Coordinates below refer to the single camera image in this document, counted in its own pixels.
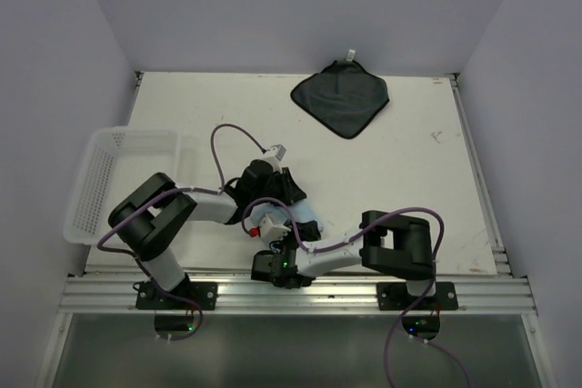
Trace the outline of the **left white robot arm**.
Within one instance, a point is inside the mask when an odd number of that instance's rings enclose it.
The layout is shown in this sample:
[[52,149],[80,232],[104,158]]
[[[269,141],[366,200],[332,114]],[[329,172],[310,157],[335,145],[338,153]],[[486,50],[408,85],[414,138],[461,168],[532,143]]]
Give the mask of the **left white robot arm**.
[[167,174],[150,176],[116,206],[107,222],[127,247],[122,252],[135,259],[157,286],[156,296],[168,308],[183,306],[189,296],[189,279],[170,244],[188,221],[242,224],[245,209],[265,198],[293,208],[307,194],[288,168],[265,158],[252,161],[218,191],[179,188]]

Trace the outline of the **dark grey towel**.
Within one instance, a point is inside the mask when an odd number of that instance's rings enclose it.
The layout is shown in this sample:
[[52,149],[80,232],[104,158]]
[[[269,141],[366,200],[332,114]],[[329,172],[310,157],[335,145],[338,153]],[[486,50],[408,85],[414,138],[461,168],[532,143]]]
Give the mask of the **dark grey towel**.
[[338,61],[309,76],[291,100],[339,137],[360,135],[390,103],[386,81],[356,61]]

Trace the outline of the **light blue towel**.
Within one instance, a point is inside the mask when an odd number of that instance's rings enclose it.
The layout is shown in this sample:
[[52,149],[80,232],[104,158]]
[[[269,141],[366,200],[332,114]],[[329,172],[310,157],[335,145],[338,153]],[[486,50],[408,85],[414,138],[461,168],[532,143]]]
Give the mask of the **light blue towel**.
[[[295,218],[297,224],[315,221],[318,231],[320,233],[324,231],[322,220],[313,211],[307,200],[302,200],[296,204],[290,205],[288,209]],[[287,211],[282,206],[271,203],[260,204],[255,206],[251,211],[249,218],[250,223],[252,225],[258,225],[264,215],[269,215],[272,221],[276,224],[284,224],[289,218]]]

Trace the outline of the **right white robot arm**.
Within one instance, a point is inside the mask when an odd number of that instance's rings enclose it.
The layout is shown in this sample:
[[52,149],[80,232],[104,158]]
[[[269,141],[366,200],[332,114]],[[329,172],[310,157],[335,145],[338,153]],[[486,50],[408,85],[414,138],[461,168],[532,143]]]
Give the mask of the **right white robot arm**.
[[362,213],[360,224],[324,239],[317,219],[293,222],[282,211],[263,213],[250,234],[267,248],[254,255],[251,278],[275,287],[299,289],[316,278],[355,265],[406,281],[405,297],[422,309],[437,298],[430,224],[408,215],[378,223],[380,211]]

